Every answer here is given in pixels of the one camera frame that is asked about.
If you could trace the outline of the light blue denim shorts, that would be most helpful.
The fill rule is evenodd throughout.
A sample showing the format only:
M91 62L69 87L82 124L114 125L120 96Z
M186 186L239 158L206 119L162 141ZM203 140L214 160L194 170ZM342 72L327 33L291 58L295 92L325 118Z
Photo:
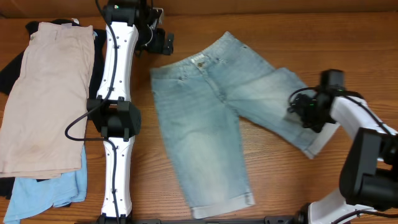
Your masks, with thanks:
M304 82L275 68L231 33L205 50L150 71L162 139L192 217L254 205L239 118L244 117L314 158L338 129L304 128L288 97Z

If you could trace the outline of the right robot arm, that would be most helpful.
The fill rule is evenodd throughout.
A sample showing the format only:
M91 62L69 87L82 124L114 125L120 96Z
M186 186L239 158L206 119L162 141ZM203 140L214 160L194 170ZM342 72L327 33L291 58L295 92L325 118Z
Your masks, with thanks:
M345 88L345 74L329 69L319 85L289 97L289 113L297 113L304 128L320 133L339 124L353 140L340 173L339 187L325 198L304 205L285 223L350 223L363 214L397 218L397 131L384 124L364 97Z

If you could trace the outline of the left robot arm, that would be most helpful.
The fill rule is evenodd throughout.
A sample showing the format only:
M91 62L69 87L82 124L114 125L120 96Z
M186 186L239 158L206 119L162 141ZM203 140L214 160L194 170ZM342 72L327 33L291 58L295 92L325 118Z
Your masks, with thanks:
M143 51L172 54L174 35L159 27L164 10L146 0L109 1L101 13L107 36L104 71L96 97L87 102L106 154L105 195L97 223L130 223L131 154L141 130L141 112L130 92L133 58Z

